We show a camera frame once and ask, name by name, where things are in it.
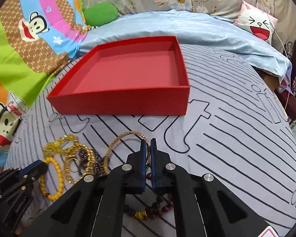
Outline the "colourful monkey cartoon quilt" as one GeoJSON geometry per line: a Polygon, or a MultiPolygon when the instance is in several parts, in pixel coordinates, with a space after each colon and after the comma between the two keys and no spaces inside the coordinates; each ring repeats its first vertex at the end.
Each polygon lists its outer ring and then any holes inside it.
{"type": "Polygon", "coordinates": [[[0,172],[22,117],[86,37],[81,6],[82,0],[5,0],[0,8],[0,172]]]}

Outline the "thin rose gold bangle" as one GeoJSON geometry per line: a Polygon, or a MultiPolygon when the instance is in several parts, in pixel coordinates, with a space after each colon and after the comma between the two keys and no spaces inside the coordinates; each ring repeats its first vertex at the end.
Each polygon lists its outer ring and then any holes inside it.
{"type": "Polygon", "coordinates": [[[118,135],[110,145],[108,145],[107,150],[103,157],[103,170],[105,174],[110,173],[109,163],[111,156],[114,155],[117,159],[119,159],[122,163],[124,163],[124,159],[122,156],[126,157],[126,154],[135,153],[134,148],[131,147],[131,143],[133,144],[141,144],[141,141],[144,142],[144,147],[146,148],[145,159],[145,169],[147,170],[151,164],[151,151],[150,144],[147,137],[137,131],[128,131],[118,135]]]}

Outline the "striped grey bed sheet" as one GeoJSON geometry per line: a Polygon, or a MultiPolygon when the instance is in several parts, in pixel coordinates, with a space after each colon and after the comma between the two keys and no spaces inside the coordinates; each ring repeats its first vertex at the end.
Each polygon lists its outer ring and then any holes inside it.
{"type": "Polygon", "coordinates": [[[23,118],[6,168],[42,159],[62,135],[103,156],[118,135],[138,131],[188,172],[212,174],[285,236],[296,223],[296,141],[281,106],[239,56],[191,44],[181,51],[190,83],[185,116],[65,116],[46,98],[50,84],[23,118]]]}

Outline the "green plush pillow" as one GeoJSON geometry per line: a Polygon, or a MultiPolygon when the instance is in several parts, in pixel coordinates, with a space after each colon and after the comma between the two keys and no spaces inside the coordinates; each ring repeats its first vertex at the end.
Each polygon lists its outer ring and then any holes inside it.
{"type": "Polygon", "coordinates": [[[119,12],[115,6],[110,3],[97,3],[83,10],[85,21],[88,25],[99,27],[116,20],[119,12]]]}

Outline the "gold ribbed bangle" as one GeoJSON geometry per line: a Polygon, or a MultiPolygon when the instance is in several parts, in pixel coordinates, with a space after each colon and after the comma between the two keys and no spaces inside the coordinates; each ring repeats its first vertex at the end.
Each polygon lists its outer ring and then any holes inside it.
{"type": "Polygon", "coordinates": [[[85,145],[79,144],[67,149],[64,161],[65,179],[70,184],[75,184],[72,174],[78,173],[80,179],[88,174],[94,174],[96,157],[93,150],[85,145]]]}

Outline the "pink cat face cushion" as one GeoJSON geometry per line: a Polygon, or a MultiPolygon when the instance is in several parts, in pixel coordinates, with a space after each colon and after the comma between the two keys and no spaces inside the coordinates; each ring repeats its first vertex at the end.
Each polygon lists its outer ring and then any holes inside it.
{"type": "Polygon", "coordinates": [[[271,44],[278,19],[242,0],[234,25],[271,44]]]}

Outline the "light blue blanket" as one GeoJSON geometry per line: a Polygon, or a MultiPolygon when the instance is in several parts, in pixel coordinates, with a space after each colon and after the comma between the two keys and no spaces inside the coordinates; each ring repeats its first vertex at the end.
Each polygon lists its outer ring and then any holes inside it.
{"type": "Polygon", "coordinates": [[[88,31],[79,53],[96,45],[151,36],[176,36],[181,44],[204,45],[239,55],[250,65],[283,80],[292,64],[267,42],[235,26],[230,19],[187,11],[157,11],[128,14],[88,31]]]}

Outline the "red cardboard tray box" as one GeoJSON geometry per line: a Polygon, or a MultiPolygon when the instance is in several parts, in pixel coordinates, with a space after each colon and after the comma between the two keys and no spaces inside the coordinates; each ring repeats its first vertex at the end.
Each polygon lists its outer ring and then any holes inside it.
{"type": "Polygon", "coordinates": [[[189,92],[177,38],[152,36],[97,45],[48,101],[63,115],[183,116],[189,92]]]}

